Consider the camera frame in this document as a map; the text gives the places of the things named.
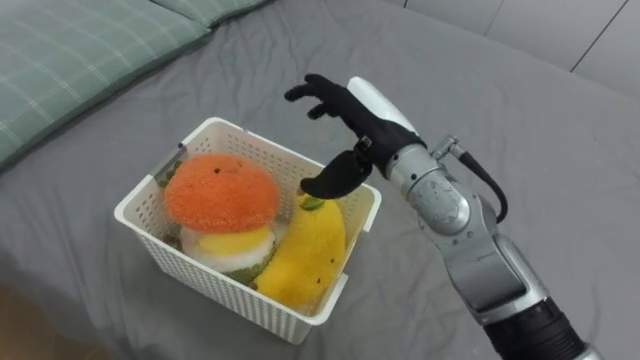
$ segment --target black cable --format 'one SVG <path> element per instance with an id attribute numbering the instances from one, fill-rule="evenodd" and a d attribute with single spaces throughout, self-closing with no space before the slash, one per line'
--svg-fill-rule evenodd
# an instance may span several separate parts
<path id="1" fill-rule="evenodd" d="M 469 154 L 468 152 L 465 151 L 462 155 L 460 155 L 458 160 L 460 160 L 460 162 L 464 166 L 466 166 L 469 170 L 476 174 L 477 177 L 479 177 L 482 181 L 489 185 L 491 190 L 493 190 L 493 192 L 496 194 L 496 196 L 498 197 L 498 201 L 500 201 L 500 213 L 498 214 L 496 221 L 498 222 L 498 224 L 501 223 L 502 220 L 507 217 L 509 204 L 507 203 L 507 196 L 500 188 L 500 185 L 498 185 L 498 183 L 496 183 L 493 178 L 491 178 L 491 175 L 489 175 L 489 173 L 484 170 L 480 163 L 478 163 L 476 159 L 474 159 L 473 156 L 471 156 L 471 154 Z"/>

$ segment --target yellow cheese slice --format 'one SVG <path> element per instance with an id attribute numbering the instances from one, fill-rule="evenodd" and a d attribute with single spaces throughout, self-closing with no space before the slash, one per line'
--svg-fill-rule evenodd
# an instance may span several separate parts
<path id="1" fill-rule="evenodd" d="M 267 240 L 271 229 L 259 229 L 233 234 L 206 234 L 198 240 L 200 251 L 210 255 L 229 256 L 251 251 Z"/>

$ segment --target stuffed toy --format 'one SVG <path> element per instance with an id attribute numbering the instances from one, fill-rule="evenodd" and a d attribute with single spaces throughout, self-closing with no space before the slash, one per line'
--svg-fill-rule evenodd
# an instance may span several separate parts
<path id="1" fill-rule="evenodd" d="M 251 282 L 276 248 L 272 223 L 279 189 L 257 164 L 234 155 L 196 155 L 166 186 L 169 217 L 182 225 L 183 252 L 243 284 Z"/>
<path id="2" fill-rule="evenodd" d="M 313 308 L 333 283 L 346 253 L 342 213 L 333 200 L 296 195 L 296 212 L 264 271 L 251 286 L 298 311 Z"/>

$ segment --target plush banana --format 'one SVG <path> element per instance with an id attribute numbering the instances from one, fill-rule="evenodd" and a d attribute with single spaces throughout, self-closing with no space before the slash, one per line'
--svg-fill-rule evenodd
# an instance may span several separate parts
<path id="1" fill-rule="evenodd" d="M 345 229 L 333 200 L 296 196 L 287 233 L 253 287 L 293 309 L 315 304 L 331 285 L 345 258 Z"/>

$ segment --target gray bedsheet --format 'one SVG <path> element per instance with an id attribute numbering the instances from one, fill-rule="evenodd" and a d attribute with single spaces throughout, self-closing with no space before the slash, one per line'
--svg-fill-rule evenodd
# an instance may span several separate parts
<path id="1" fill-rule="evenodd" d="M 282 94 L 307 72 L 374 83 L 429 144 L 458 135 L 504 187 L 519 244 L 583 338 L 637 359 L 638 104 L 485 38 L 369 0 L 278 0 L 85 116 L 0 176 L 0 282 L 57 328 L 140 359 L 496 359 L 415 215 L 381 179 L 375 235 L 330 321 L 287 345 L 163 275 L 113 219 L 220 116 L 322 162 L 354 138 Z M 451 170 L 478 191 L 462 168 Z"/>

